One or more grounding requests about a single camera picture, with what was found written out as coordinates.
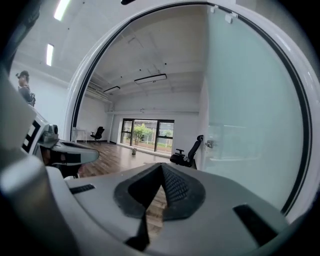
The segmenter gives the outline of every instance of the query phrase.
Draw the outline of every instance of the door handle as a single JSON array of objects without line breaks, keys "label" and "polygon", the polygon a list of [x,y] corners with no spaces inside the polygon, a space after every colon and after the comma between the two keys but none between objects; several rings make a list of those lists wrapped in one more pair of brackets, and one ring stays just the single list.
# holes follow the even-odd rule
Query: door handle
[{"label": "door handle", "polygon": [[212,149],[214,147],[214,141],[213,140],[207,140],[206,143],[204,143],[208,148]]}]

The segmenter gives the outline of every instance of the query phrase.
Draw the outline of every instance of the wooden floor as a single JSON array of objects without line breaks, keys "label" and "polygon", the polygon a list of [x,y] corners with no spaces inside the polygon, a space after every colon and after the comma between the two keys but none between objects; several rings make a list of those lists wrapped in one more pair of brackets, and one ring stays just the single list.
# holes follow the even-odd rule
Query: wooden floor
[{"label": "wooden floor", "polygon": [[[94,144],[88,141],[87,144],[81,144],[98,150],[99,158],[81,168],[82,170],[79,172],[80,178],[118,173],[150,163],[170,163],[169,158],[144,152],[137,151],[136,155],[132,155],[129,148],[113,143],[101,142],[101,144]],[[162,216],[166,206],[165,191],[160,187],[146,211],[148,234],[151,240],[159,234],[163,226]]]}]

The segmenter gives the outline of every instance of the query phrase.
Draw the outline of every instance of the glass door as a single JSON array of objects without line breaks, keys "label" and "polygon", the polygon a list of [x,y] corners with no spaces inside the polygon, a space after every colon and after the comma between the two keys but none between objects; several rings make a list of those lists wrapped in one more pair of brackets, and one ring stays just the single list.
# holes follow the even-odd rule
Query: glass door
[{"label": "glass door", "polygon": [[302,111],[282,60],[254,29],[208,12],[208,130],[204,171],[243,185],[281,210],[302,161]]},{"label": "glass door", "polygon": [[133,120],[124,119],[122,122],[121,139],[120,142],[126,145],[131,145],[132,136],[131,131],[133,128]]},{"label": "glass door", "polygon": [[134,120],[132,146],[155,150],[157,120]]},{"label": "glass door", "polygon": [[174,121],[159,121],[156,135],[155,151],[162,153],[172,153],[172,143],[174,138]]}]

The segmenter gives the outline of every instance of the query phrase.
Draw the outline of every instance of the white wall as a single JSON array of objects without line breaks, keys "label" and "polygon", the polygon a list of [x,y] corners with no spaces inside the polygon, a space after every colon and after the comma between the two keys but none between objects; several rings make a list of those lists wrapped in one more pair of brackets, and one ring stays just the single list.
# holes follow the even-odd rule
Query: white wall
[{"label": "white wall", "polygon": [[120,142],[119,130],[123,119],[165,119],[174,120],[172,152],[176,148],[186,153],[194,145],[198,134],[198,111],[199,93],[181,92],[154,94],[149,96],[138,96],[122,98],[114,105],[114,111],[138,111],[145,110],[167,110],[167,111],[195,111],[195,113],[137,113],[114,115],[110,140]]},{"label": "white wall", "polygon": [[14,61],[10,70],[10,81],[18,90],[17,73],[26,70],[29,72],[29,87],[35,94],[34,108],[51,124],[60,127],[64,103],[68,93],[68,84],[65,81],[54,78],[46,73],[40,72],[30,66]]},{"label": "white wall", "polygon": [[96,133],[98,127],[100,126],[104,128],[101,140],[106,141],[108,139],[109,133],[107,131],[109,126],[106,110],[106,106],[102,101],[89,98],[87,96],[83,98],[76,127],[88,132],[88,141],[95,140],[90,136],[92,134],[91,132]]},{"label": "white wall", "polygon": [[198,170],[204,169],[207,135],[209,126],[209,95],[207,80],[204,79],[199,96],[198,134],[203,135],[203,141],[195,155],[195,163]]},{"label": "white wall", "polygon": [[199,92],[172,92],[122,97],[114,103],[114,111],[138,111],[140,109],[199,111]]}]

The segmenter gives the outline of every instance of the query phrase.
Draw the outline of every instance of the tree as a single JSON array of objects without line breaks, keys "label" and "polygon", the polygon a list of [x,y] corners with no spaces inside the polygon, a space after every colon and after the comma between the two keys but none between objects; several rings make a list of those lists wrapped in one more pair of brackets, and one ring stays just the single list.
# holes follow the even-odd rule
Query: tree
[{"label": "tree", "polygon": [[134,143],[137,145],[138,142],[141,141],[143,136],[150,136],[152,132],[152,129],[147,128],[144,123],[142,125],[134,125]]},{"label": "tree", "polygon": [[163,135],[164,135],[164,136],[167,136],[167,137],[172,137],[172,131],[171,131],[171,130],[165,130],[165,131],[163,132]]}]

